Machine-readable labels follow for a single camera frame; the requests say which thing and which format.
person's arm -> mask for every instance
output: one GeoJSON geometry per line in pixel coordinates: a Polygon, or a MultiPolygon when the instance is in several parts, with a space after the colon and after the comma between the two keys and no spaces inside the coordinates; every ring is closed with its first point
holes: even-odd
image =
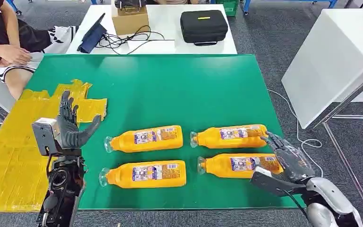
{"type": "Polygon", "coordinates": [[[7,64],[25,65],[31,60],[28,53],[30,52],[19,46],[0,45],[0,57],[4,59],[4,61],[0,61],[0,67],[3,66],[1,65],[3,62],[6,66],[7,64]]]}
{"type": "Polygon", "coordinates": [[[9,38],[9,44],[20,47],[18,22],[15,11],[6,1],[3,2],[2,6],[0,7],[0,11],[2,12],[6,33],[8,34],[9,38]]]}

bottle cap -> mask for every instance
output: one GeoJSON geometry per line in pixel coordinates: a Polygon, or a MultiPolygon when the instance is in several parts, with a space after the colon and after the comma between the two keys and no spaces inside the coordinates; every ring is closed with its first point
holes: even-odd
{"type": "Polygon", "coordinates": [[[115,151],[115,149],[113,149],[113,147],[112,147],[112,144],[117,145],[117,147],[118,147],[119,146],[119,138],[118,137],[112,138],[112,137],[107,136],[104,139],[104,147],[105,147],[106,152],[112,153],[113,151],[115,151]]]}
{"type": "Polygon", "coordinates": [[[108,185],[108,179],[106,178],[106,175],[109,173],[110,169],[108,168],[103,168],[101,170],[101,172],[99,173],[99,184],[102,186],[102,187],[105,187],[108,185]]]}
{"type": "Polygon", "coordinates": [[[196,132],[190,132],[190,145],[192,148],[198,146],[198,134],[196,132]]]}
{"type": "Polygon", "coordinates": [[[198,174],[204,174],[207,170],[206,170],[206,165],[205,165],[205,158],[203,157],[198,157],[197,158],[197,172],[198,174]]]}

black t-shirt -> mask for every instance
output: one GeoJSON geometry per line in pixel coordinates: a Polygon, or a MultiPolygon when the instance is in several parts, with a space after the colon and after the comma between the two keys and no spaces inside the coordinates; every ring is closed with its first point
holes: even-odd
{"type": "MultiPolygon", "coordinates": [[[[46,30],[36,30],[26,22],[18,20],[20,46],[30,52],[39,52],[51,44],[46,30]]],[[[0,12],[0,44],[9,44],[3,16],[0,12]]]]}

cardboard box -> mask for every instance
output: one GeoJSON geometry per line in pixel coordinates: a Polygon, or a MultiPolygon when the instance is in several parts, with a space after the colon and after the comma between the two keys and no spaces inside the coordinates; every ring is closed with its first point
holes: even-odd
{"type": "MultiPolygon", "coordinates": [[[[129,13],[112,5],[112,21],[117,35],[134,34],[142,26],[149,25],[146,6],[143,6],[139,12],[130,12],[136,11],[136,8],[127,9],[127,11],[129,13]]],[[[148,27],[140,29],[143,32],[148,30],[148,27]]]]}

white cable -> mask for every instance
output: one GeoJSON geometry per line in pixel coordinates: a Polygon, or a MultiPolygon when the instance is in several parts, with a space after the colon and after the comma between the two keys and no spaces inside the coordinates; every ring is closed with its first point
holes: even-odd
{"type": "Polygon", "coordinates": [[[290,112],[292,112],[293,116],[297,119],[297,140],[301,142],[301,150],[304,152],[304,154],[306,154],[306,156],[311,160],[311,162],[313,162],[319,169],[320,169],[320,176],[323,177],[323,169],[318,165],[318,163],[316,163],[314,161],[314,159],[312,159],[312,157],[310,155],[308,155],[308,153],[305,151],[304,149],[304,144],[312,147],[312,148],[321,148],[322,147],[322,142],[317,140],[317,139],[307,139],[307,140],[301,140],[299,137],[298,137],[298,118],[297,118],[297,115],[295,115],[291,105],[290,105],[290,102],[285,98],[283,97],[283,95],[277,93],[276,91],[273,91],[271,89],[267,89],[268,91],[272,92],[272,93],[275,93],[277,94],[278,96],[282,97],[282,99],[284,99],[286,102],[287,102],[287,105],[289,106],[289,109],[290,109],[290,112]],[[320,145],[313,145],[313,144],[310,144],[308,143],[309,141],[314,141],[314,142],[318,142],[320,145]]]}

